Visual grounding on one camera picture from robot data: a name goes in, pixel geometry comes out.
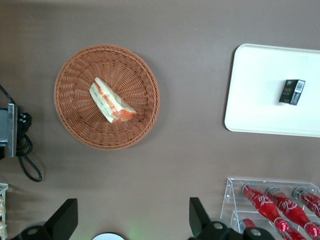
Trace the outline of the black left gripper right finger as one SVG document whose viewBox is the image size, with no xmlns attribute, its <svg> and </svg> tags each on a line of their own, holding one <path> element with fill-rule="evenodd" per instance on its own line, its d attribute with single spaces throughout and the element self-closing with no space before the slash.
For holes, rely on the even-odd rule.
<svg viewBox="0 0 320 240">
<path fill-rule="evenodd" d="M 198 237 L 211 222 L 209 215 L 198 197 L 191 197 L 189 199 L 188 219 L 193 237 Z"/>
</svg>

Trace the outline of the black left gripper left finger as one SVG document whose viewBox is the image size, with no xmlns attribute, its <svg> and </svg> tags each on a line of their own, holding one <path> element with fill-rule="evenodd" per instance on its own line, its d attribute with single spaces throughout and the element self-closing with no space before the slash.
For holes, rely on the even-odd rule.
<svg viewBox="0 0 320 240">
<path fill-rule="evenodd" d="M 78 226 L 78 200 L 67 199 L 44 224 L 52 240 L 69 240 Z"/>
</svg>

